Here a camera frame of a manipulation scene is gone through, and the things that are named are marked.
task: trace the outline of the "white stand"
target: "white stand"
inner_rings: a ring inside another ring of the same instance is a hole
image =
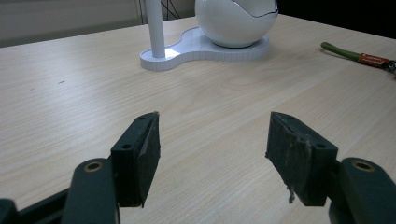
[[[258,59],[266,54],[269,44],[267,37],[263,37],[247,48],[228,49],[215,45],[199,27],[185,31],[176,44],[165,47],[161,0],[147,0],[146,2],[152,49],[140,54],[140,63],[149,71],[166,71],[181,63],[196,60],[243,62]]]

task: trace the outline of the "wall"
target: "wall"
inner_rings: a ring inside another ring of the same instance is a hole
[[[139,2],[144,0],[2,0],[0,48],[140,25]],[[172,2],[181,17],[193,16],[194,0]]]

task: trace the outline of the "dark floor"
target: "dark floor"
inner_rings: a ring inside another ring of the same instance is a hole
[[[396,39],[396,0],[277,0],[279,13]]]

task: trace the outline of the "bolt hole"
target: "bolt hole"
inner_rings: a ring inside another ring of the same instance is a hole
[[[125,144],[125,145],[122,146],[123,149],[128,149],[128,148],[131,148],[131,147],[132,147],[132,146],[129,145],[129,144]]]
[[[102,168],[103,164],[99,161],[93,161],[84,167],[85,172],[95,172]]]
[[[364,161],[353,161],[352,165],[355,166],[357,169],[363,170],[365,172],[373,172],[375,170],[373,165]]]

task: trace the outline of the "white spherical device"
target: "white spherical device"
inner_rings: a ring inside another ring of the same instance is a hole
[[[265,36],[278,14],[276,0],[195,0],[204,34],[226,48],[245,48]]]

